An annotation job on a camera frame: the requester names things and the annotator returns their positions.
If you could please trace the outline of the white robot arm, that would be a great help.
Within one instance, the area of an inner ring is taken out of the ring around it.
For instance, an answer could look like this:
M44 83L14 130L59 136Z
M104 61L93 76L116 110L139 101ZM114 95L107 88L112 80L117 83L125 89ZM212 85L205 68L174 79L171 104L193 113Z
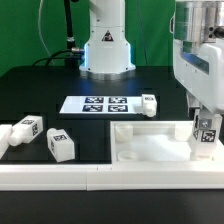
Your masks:
M133 71L125 38L125 0L90 0L90 38L84 45L83 74L118 78ZM196 106L200 130L219 127L224 115L224 0L175 0L170 20L173 71Z

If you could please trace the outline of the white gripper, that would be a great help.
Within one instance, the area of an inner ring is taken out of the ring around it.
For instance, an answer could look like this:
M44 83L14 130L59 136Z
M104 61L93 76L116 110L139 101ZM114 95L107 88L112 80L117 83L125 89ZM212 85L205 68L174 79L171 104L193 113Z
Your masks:
M183 52L182 42L173 41L175 78L186 94L188 117L194 119L200 103L215 114L224 114L224 40L203 43L196 55ZM210 129L212 120L199 119L200 129Z

